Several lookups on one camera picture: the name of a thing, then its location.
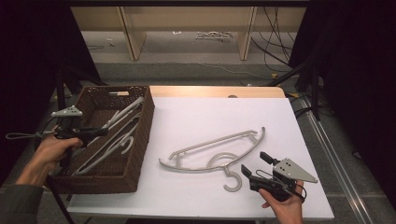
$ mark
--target floor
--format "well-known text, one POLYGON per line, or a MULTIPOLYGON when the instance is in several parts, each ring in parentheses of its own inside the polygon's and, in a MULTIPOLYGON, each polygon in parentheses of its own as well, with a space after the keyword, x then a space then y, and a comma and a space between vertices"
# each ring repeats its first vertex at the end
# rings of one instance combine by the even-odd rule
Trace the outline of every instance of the floor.
MULTIPOLYGON (((138 61, 131 61, 124 36, 118 32, 83 32, 92 58, 102 80, 110 85, 220 85, 260 86, 282 76, 290 69, 251 43, 246 61, 239 59, 235 36, 219 41, 196 39, 197 33, 148 33, 138 61)), ((254 34, 253 39, 265 48, 270 33, 254 34)), ((292 47, 295 34, 281 33, 284 46, 292 47)), ((271 42, 280 44, 272 37, 271 42)), ((282 48, 268 45, 267 50, 281 60, 287 60, 282 48)), ((285 93, 295 93, 292 77, 280 85, 285 93)), ((302 97, 290 97, 295 111, 310 105, 309 92, 302 97)), ((77 96, 68 98, 72 105, 77 96)), ((336 115, 327 106, 325 94, 320 95, 320 121, 311 112, 298 113, 296 118, 309 153, 316 166, 322 186, 333 209, 335 219, 309 223, 396 223, 396 213, 365 166, 355 157, 336 115), (353 202, 362 201, 360 205, 353 202)), ((48 114, 56 110, 56 98, 49 102, 48 114)), ((26 148, 15 165, 4 188, 14 183, 23 165, 32 155, 26 148)), ((142 220, 127 217, 80 217, 72 214, 76 223, 246 223, 199 220, 142 220)), ((39 208, 38 223, 67 223, 49 191, 45 191, 39 208)), ((277 223, 265 220, 265 223, 277 223)))

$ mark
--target metal rail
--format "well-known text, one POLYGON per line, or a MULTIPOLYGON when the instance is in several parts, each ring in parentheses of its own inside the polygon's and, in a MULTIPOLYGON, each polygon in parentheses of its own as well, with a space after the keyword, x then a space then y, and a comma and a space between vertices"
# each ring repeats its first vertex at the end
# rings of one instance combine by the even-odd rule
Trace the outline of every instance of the metal rail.
MULTIPOLYGON (((311 106, 311 104, 307 100, 301 101, 301 104, 304 107, 311 106)), ((327 159, 332 166, 332 170, 334 171, 341 185, 341 188, 343 189, 346 198, 348 199, 349 204, 353 212, 355 213, 357 220, 361 224, 374 223, 371 219, 371 216, 367 210, 364 201, 362 200, 361 196, 353 185, 343 163, 341 163, 337 153, 335 152, 334 147, 332 146, 332 142, 324 131, 321 122, 315 118, 311 111, 308 112, 308 118, 327 156, 327 159)))

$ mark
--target cable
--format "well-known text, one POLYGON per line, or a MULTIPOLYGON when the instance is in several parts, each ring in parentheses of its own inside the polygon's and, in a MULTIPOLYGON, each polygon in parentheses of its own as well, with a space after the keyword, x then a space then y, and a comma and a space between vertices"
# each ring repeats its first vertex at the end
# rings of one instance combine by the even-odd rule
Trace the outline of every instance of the cable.
MULTIPOLYGON (((318 105, 318 109, 328 108, 328 107, 330 107, 330 106, 329 105, 318 105)), ((313 109, 312 106, 305 107, 305 108, 302 108, 302 109, 298 109, 298 110, 294 111, 294 115, 295 115, 296 118, 299 118, 303 113, 308 112, 308 111, 310 111, 312 109, 313 109)))
POLYGON ((266 61, 266 54, 265 54, 265 53, 267 52, 269 43, 271 43, 271 38, 272 38, 272 35, 273 35, 273 34, 275 34, 276 37, 277 37, 277 39, 279 40, 280 47, 282 48, 282 51, 283 51, 283 53, 284 53, 284 55, 285 55, 285 58, 286 58, 287 60, 289 60, 288 57, 290 57, 290 56, 289 56, 289 54, 286 52, 285 46, 283 45, 282 39, 280 38, 279 26, 278 26, 278 22, 277 22, 277 11, 278 11, 277 7, 276 7, 276 18, 275 18, 274 24, 272 23, 270 17, 268 16, 268 13, 267 13, 265 7, 264 7, 263 9, 264 9, 265 15, 266 15, 268 21, 270 22, 270 25, 271 25, 271 28, 272 28, 270 37, 268 38, 267 44, 266 44, 265 49, 264 49, 264 63, 265 63, 265 65, 266 65, 269 69, 271 69, 271 70, 274 70, 274 71, 277 71, 277 72, 288 72, 288 71, 280 71, 280 70, 273 69, 273 68, 271 68, 271 67, 268 65, 268 63, 267 63, 267 61, 266 61))
POLYGON ((44 138, 46 135, 51 134, 53 132, 45 132, 44 130, 46 129, 46 127, 49 126, 50 122, 55 119, 55 118, 51 118, 49 120, 46 121, 46 123, 44 124, 43 129, 40 132, 37 133, 8 133, 6 134, 6 139, 8 140, 17 140, 17 139, 23 139, 23 138, 44 138))
MULTIPOLYGON (((311 94, 302 95, 302 96, 299 97, 299 98, 302 98, 303 96, 308 96, 308 97, 310 97, 311 94)), ((333 111, 332 111, 332 107, 331 107, 330 103, 328 102, 328 100, 326 99, 326 97, 325 97, 323 94, 320 94, 320 95, 319 95, 318 102, 321 103, 321 105, 319 105, 318 108, 327 108, 328 111, 329 111, 329 113, 325 113, 325 112, 323 112, 323 111, 319 111, 319 113, 320 113, 321 115, 324 115, 324 116, 327 116, 327 117, 334 117, 334 113, 333 113, 333 111)))
POLYGON ((84 224, 88 224, 92 220, 92 217, 88 217, 87 220, 85 220, 84 224))
POLYGON ((271 41, 265 39, 265 37, 262 36, 262 32, 259 32, 259 35, 262 37, 262 39, 263 39, 265 42, 267 42, 267 43, 270 44, 270 45, 277 46, 277 47, 280 47, 280 48, 285 48, 285 49, 291 49, 291 48, 289 48, 289 47, 285 47, 285 46, 282 46, 282 45, 278 45, 278 44, 276 44, 276 43, 273 43, 273 42, 271 42, 271 41))
POLYGON ((251 41, 253 41, 253 43, 256 45, 256 47, 257 47, 258 49, 262 50, 262 51, 263 51, 264 53, 266 53, 266 54, 269 54, 271 57, 273 57, 274 59, 280 61, 281 63, 283 63, 283 64, 285 64, 285 65, 288 65, 288 63, 286 63, 285 61, 279 59, 279 58, 276 57, 274 54, 270 53, 268 50, 263 49, 262 46, 260 46, 260 45, 253 39, 253 37, 251 37, 250 39, 251 39, 251 41))
POLYGON ((58 190, 55 188, 55 185, 52 182, 52 178, 48 175, 47 176, 47 185, 49 186, 50 191, 52 192, 53 197, 55 198, 56 203, 58 204, 59 208, 61 208, 64 217, 66 218, 69 224, 75 224, 73 218, 70 216, 69 212, 67 211, 66 207, 64 206, 64 202, 59 195, 58 190))
POLYGON ((40 130, 40 133, 43 134, 44 131, 47 129, 47 127, 50 125, 50 123, 56 119, 55 117, 51 117, 50 119, 47 119, 47 121, 44 123, 43 128, 40 130))
POLYGON ((257 170, 257 171, 256 171, 256 175, 258 175, 259 177, 265 178, 264 176, 260 175, 259 172, 263 172, 263 173, 265 173, 266 175, 269 175, 269 176, 271 176, 272 178, 275 178, 277 181, 275 181, 275 180, 273 180, 273 179, 267 179, 267 180, 282 185, 282 186, 283 186, 283 190, 285 190, 287 193, 289 193, 289 194, 294 194, 294 195, 296 195, 297 197, 299 197, 299 198, 303 201, 303 203, 305 202, 307 193, 306 193, 306 189, 305 189, 303 186, 301 186, 301 185, 299 185, 299 184, 296 184, 296 186, 302 188, 302 190, 304 191, 304 195, 305 195, 305 196, 303 196, 303 195, 300 194, 300 193, 297 193, 295 190, 289 190, 287 184, 283 183, 283 182, 282 182, 280 179, 278 179, 276 176, 270 175, 270 174, 266 173, 266 172, 263 171, 263 170, 257 170))
POLYGON ((293 41, 293 43, 295 42, 295 40, 294 40, 294 38, 290 35, 290 33, 288 32, 288 35, 289 35, 289 37, 290 37, 290 39, 291 39, 291 41, 293 41))

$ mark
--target black handle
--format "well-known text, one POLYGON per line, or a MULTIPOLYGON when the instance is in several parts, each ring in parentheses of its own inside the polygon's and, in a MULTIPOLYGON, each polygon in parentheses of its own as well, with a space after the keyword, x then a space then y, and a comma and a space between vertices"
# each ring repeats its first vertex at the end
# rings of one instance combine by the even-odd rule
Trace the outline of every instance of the black handle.
POLYGON ((264 161, 266 161, 268 164, 273 164, 273 165, 277 165, 279 163, 279 160, 277 159, 273 159, 272 157, 270 157, 270 155, 268 155, 265 152, 260 152, 260 158, 262 158, 264 161))
POLYGON ((67 168, 70 165, 70 161, 72 160, 72 155, 73 155, 73 150, 71 147, 69 147, 66 152, 66 157, 61 159, 61 161, 59 162, 60 166, 63 168, 67 168))

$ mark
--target metal bracket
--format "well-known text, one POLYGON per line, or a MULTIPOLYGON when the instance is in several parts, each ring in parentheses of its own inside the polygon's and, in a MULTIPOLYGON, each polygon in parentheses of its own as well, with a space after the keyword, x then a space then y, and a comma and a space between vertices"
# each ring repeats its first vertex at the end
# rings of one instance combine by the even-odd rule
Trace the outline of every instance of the metal bracket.
POLYGON ((274 166, 274 171, 289 179, 299 179, 311 183, 318 183, 318 180, 309 174, 305 169, 301 168, 291 159, 284 159, 274 166))
POLYGON ((57 111, 57 112, 52 112, 51 116, 53 118, 59 118, 59 117, 81 117, 82 112, 77 109, 75 106, 70 106, 67 107, 66 109, 57 111))

